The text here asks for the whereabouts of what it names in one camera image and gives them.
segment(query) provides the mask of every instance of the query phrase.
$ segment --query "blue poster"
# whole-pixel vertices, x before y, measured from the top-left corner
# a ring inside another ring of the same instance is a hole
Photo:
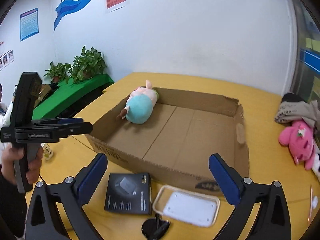
[[[20,14],[20,41],[39,33],[38,8]]]

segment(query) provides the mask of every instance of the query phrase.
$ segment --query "gray cloth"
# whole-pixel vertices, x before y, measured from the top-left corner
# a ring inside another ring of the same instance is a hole
[[[304,120],[310,127],[320,128],[320,111],[316,100],[309,104],[300,102],[284,101],[280,104],[275,117],[277,123],[288,123],[291,121]]]

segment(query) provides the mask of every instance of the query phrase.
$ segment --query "cardboard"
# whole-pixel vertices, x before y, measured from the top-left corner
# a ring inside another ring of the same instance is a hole
[[[51,91],[51,87],[48,84],[44,84],[41,86],[41,90],[39,92],[39,97],[38,99],[35,101],[35,107],[37,107],[37,105],[39,105],[39,103],[45,99],[45,97],[48,95],[48,93]]]
[[[116,121],[129,95],[93,124],[86,135],[96,152],[133,172],[186,190],[220,192],[209,167],[219,153],[242,177],[249,176],[243,108],[237,99],[155,88],[159,100],[142,125]]]

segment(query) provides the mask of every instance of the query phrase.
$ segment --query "pink stuffed toy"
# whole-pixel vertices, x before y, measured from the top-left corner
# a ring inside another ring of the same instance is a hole
[[[305,121],[293,121],[292,126],[286,127],[279,135],[279,142],[289,146],[290,153],[296,165],[305,161],[306,171],[312,168],[315,159],[313,129]]]

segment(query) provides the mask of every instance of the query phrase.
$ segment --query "black sticker on box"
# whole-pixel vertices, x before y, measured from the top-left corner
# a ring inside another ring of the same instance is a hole
[[[98,144],[95,142],[94,142],[94,146],[98,149],[98,151],[105,153],[105,154],[109,155],[110,157],[116,158],[117,160],[128,163],[127,160],[121,158],[120,155],[118,153],[116,153],[114,150],[111,150],[111,149],[105,147],[104,145],[101,145],[101,144]]]
[[[220,187],[215,181],[202,181],[196,185],[196,188],[205,189],[213,192],[221,191]]]

